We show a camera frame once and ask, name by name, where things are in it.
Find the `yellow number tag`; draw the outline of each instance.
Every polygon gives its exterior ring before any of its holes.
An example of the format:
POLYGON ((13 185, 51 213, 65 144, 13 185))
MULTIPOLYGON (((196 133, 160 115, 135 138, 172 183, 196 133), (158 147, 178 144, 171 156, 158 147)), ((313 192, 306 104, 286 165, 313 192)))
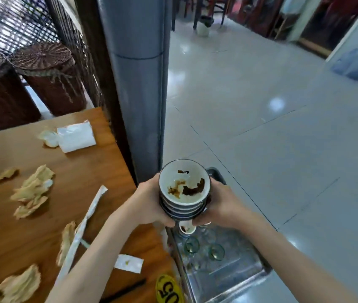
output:
POLYGON ((167 274, 161 275, 156 280, 155 290, 158 303, 184 303, 180 287, 167 274))

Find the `brown wicker basket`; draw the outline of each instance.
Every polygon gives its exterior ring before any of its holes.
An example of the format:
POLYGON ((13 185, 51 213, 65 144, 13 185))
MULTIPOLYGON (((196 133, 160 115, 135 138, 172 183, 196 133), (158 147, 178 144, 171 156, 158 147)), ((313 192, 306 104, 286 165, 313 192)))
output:
POLYGON ((19 76, 0 54, 0 130, 35 122, 40 117, 19 76))
POLYGON ((43 42, 17 50, 10 62, 54 116, 79 112, 86 106, 71 51, 43 42))

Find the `gray pillar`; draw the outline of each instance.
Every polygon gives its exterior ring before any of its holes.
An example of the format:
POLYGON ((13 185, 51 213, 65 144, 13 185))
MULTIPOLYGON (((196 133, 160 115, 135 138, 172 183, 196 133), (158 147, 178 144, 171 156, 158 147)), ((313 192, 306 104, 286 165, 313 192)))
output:
POLYGON ((98 0, 138 182, 161 168, 172 0, 98 0))

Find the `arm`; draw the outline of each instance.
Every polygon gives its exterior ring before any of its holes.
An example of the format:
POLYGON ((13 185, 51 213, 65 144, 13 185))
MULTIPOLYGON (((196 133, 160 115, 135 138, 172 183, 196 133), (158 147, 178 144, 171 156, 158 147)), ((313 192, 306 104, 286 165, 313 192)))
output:
POLYGON ((357 303, 345 288, 312 260, 290 244, 260 214, 244 207, 231 188, 212 181, 212 202, 208 210, 194 219, 239 229, 266 258, 299 303, 357 303))
POLYGON ((136 192, 106 220, 95 240, 70 273, 51 290, 46 303, 99 302, 116 259, 139 224, 160 221, 173 227, 158 204, 159 174, 141 183, 136 192))

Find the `stainless steel tray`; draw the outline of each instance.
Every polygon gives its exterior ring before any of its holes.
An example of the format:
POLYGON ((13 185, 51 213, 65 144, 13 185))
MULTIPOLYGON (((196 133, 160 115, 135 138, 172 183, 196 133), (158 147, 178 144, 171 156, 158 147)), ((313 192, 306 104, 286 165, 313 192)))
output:
POLYGON ((185 249, 177 226, 167 228, 171 255, 182 278, 182 289, 188 302, 230 302, 253 285, 262 282, 272 268, 255 247, 237 230, 215 225, 197 228, 192 234, 200 248, 195 254, 185 249), (224 248, 222 260, 211 257, 211 245, 224 248))

